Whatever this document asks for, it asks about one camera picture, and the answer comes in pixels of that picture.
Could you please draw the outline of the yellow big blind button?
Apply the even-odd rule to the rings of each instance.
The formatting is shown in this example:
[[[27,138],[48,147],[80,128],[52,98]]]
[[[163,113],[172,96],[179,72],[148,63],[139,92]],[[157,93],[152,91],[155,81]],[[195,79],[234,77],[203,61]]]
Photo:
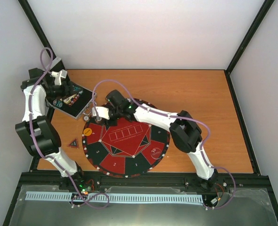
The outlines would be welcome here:
[[[84,130],[83,130],[83,136],[90,136],[90,135],[92,135],[92,133],[93,133],[93,131],[92,131],[92,129],[91,128],[85,128]]]

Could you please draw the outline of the clear dealer button disc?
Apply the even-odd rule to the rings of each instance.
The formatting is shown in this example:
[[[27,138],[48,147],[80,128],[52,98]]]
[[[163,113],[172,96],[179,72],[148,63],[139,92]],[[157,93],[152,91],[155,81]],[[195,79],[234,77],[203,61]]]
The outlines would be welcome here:
[[[153,159],[158,160],[162,157],[162,150],[160,148],[152,148],[150,151],[150,155]]]

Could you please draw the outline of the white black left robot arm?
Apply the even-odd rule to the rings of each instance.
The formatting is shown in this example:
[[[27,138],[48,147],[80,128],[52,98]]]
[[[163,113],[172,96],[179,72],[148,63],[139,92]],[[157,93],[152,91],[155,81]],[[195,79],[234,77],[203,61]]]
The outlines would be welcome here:
[[[90,91],[66,80],[66,71],[46,72],[39,68],[29,71],[29,79],[22,82],[21,90],[25,96],[25,113],[21,123],[15,125],[16,133],[33,157],[51,163],[63,178],[70,178],[70,185],[82,189],[86,177],[81,167],[70,159],[62,148],[59,133],[45,114],[46,104],[57,109],[68,110],[73,116],[80,111],[75,106],[85,107],[82,101]]]

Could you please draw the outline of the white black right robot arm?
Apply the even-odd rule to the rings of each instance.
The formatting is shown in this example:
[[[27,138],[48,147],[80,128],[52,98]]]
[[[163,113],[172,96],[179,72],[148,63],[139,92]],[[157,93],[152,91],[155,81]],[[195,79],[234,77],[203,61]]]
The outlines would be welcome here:
[[[196,169],[196,174],[203,189],[210,189],[215,184],[217,170],[210,163],[202,139],[199,122],[182,110],[180,113],[170,113],[140,104],[134,99],[125,98],[118,90],[111,91],[106,100],[111,107],[108,110],[109,119],[114,121],[124,118],[128,121],[148,123],[170,133],[174,145],[186,153]]]

